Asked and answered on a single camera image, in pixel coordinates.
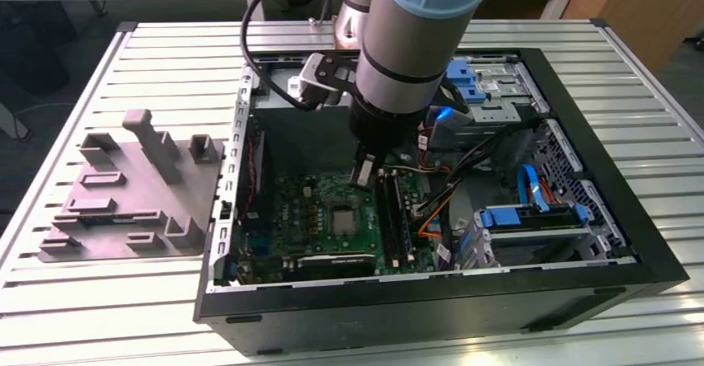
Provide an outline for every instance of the green circuit board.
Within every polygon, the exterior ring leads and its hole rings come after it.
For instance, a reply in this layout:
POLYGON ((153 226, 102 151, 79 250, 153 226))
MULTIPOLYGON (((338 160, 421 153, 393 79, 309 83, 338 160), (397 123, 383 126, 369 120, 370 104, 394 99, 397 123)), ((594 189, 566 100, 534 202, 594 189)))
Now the green circuit board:
MULTIPOLYGON (((399 187, 406 204, 415 204, 421 197, 415 177, 403 174, 399 187)), ((251 259, 258 283, 279 282, 281 258, 287 256, 373 255, 375 275, 433 270, 427 246, 415 248, 413 262, 386 265, 373 192, 351 188, 345 173, 278 177, 273 211, 267 255, 251 259)))

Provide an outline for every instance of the ram slot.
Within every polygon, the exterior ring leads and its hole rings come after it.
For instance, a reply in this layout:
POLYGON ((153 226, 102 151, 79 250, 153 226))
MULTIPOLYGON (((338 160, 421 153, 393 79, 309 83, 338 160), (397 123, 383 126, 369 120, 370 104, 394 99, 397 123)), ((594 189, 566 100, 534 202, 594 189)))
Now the ram slot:
POLYGON ((395 236, 391 231, 385 182, 386 174, 383 171, 379 171, 375 176, 373 191, 375 195, 375 213, 378 215, 383 261, 387 267, 398 267, 398 243, 395 242, 395 236))
POLYGON ((414 260, 411 254, 410 231, 407 230, 407 213, 405 212, 403 196, 399 191, 398 173, 393 170, 386 177, 386 202, 390 216, 391 233, 399 248, 401 262, 414 260))

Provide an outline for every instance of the chip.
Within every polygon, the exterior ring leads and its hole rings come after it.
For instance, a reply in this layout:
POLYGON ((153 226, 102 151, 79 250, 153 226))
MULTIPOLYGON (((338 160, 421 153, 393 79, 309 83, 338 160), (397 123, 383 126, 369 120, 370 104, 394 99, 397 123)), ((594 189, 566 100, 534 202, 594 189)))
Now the chip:
POLYGON ((331 211, 331 232, 335 236, 353 236, 355 234, 353 210, 341 209, 331 211))

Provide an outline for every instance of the slotted metal table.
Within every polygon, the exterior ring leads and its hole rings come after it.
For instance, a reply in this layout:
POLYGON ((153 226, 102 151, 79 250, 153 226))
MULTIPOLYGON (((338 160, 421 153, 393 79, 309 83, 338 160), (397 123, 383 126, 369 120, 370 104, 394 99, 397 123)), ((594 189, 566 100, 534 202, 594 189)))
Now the slotted metal table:
MULTIPOLYGON (((334 46, 329 24, 267 21, 249 32, 257 50, 334 46)), ((542 49, 686 267, 690 280, 665 293, 567 331, 245 359, 191 322, 198 256, 41 263, 86 131, 127 139, 122 112, 147 108, 174 139, 227 136, 238 33, 234 22, 121 25, 0 240, 1 365, 704 362, 704 134, 610 29, 587 21, 473 21, 461 47, 542 49)))

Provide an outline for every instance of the motherboard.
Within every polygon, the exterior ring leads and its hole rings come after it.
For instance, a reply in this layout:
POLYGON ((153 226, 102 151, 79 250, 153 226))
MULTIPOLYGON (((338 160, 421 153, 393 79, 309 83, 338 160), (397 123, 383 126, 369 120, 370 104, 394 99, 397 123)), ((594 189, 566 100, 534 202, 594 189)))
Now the motherboard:
MULTIPOLYGON (((397 175, 402 210, 409 216, 421 197, 417 178, 403 172, 397 175)), ((385 205, 379 208, 375 197, 374 192, 349 186, 346 173, 275 178, 273 228, 250 238, 254 282, 323 279, 327 275, 343 278, 345 271, 358 275, 358 270, 367 270, 369 275, 433 271, 430 244, 410 238, 410 233, 405 258, 389 255, 389 248, 402 245, 385 237, 385 205)))

